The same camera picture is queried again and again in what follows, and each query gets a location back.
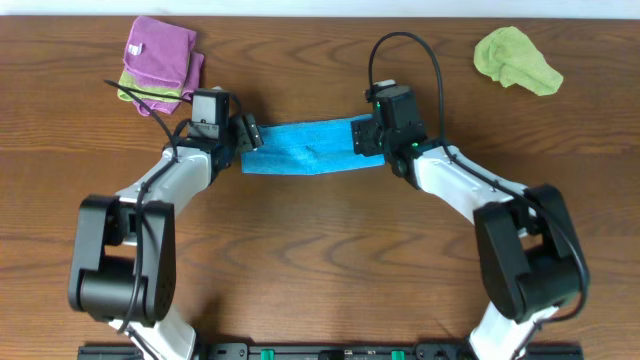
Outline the blue microfibre cloth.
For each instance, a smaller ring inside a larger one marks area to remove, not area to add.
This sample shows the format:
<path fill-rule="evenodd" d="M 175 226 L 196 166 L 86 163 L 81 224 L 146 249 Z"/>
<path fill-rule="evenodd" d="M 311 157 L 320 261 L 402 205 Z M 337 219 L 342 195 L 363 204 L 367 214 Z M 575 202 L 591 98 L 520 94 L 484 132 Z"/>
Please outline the blue microfibre cloth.
<path fill-rule="evenodd" d="M 378 167 L 384 157 L 354 152 L 351 123 L 369 115 L 261 126 L 263 145 L 241 155 L 245 174 L 314 176 Z"/>

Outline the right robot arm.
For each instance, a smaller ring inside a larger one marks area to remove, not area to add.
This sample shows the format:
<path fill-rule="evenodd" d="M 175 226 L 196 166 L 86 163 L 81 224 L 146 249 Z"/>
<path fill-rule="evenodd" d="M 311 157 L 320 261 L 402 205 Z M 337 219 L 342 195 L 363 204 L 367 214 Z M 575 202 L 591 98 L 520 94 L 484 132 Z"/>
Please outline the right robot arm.
<path fill-rule="evenodd" d="M 427 136 L 414 91 L 392 80 L 365 92 L 373 111 L 351 125 L 355 153 L 383 155 L 395 176 L 434 195 L 474 227 L 490 299 L 471 332 L 476 359 L 524 359 L 560 308 L 584 301 L 589 273 L 561 193 L 506 181 L 442 139 Z"/>

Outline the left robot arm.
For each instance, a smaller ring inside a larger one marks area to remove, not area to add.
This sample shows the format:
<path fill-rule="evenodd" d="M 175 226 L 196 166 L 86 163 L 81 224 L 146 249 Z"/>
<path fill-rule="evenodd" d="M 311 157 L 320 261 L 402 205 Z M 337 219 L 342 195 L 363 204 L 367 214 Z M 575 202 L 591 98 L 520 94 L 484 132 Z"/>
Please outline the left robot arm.
<path fill-rule="evenodd" d="M 263 144 L 255 118 L 182 121 L 159 162 L 112 196 L 81 203 L 69 278 L 70 306 L 125 334 L 128 346 L 85 345 L 81 359 L 216 359 L 173 304 L 177 216 L 234 157 Z"/>

